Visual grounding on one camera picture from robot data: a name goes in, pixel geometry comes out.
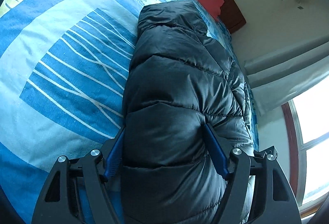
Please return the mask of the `black quilted puffer jacket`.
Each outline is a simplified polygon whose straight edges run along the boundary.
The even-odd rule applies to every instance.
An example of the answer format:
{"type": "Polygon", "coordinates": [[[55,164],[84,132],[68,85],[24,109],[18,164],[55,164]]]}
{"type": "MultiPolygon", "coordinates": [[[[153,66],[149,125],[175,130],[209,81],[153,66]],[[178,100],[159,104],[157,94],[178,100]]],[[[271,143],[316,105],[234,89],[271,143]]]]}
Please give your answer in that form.
{"type": "Polygon", "coordinates": [[[251,102],[239,65],[191,1],[145,6],[123,95],[125,223],[210,223],[227,183],[204,125],[252,154],[251,102]]]}

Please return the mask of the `right window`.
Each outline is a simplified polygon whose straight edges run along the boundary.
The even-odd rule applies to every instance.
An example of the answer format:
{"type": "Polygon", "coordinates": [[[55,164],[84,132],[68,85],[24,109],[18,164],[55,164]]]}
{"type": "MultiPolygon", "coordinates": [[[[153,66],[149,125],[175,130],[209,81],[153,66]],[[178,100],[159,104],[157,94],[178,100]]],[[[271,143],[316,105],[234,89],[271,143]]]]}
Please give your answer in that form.
{"type": "Polygon", "coordinates": [[[328,198],[328,78],[282,105],[287,129],[290,184],[301,217],[328,198]]]}

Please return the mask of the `grey curtain right of bed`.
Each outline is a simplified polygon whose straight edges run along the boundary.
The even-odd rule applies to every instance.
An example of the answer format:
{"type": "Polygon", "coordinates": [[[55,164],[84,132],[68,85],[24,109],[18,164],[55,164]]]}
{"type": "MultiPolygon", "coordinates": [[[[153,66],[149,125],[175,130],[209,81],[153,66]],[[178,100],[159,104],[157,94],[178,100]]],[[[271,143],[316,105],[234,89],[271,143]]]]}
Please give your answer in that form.
{"type": "Polygon", "coordinates": [[[264,115],[328,77],[328,35],[245,62],[256,111],[264,115]]]}

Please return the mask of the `blue patterned bed sheet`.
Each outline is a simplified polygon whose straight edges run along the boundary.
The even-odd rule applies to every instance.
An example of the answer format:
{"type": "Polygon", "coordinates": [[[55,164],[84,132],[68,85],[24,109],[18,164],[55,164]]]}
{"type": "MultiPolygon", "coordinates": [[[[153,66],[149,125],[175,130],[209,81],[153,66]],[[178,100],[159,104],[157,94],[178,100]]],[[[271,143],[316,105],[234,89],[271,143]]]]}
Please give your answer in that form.
{"type": "Polygon", "coordinates": [[[4,0],[1,189],[32,221],[57,157],[84,156],[122,126],[142,7],[175,0],[4,0]]]}

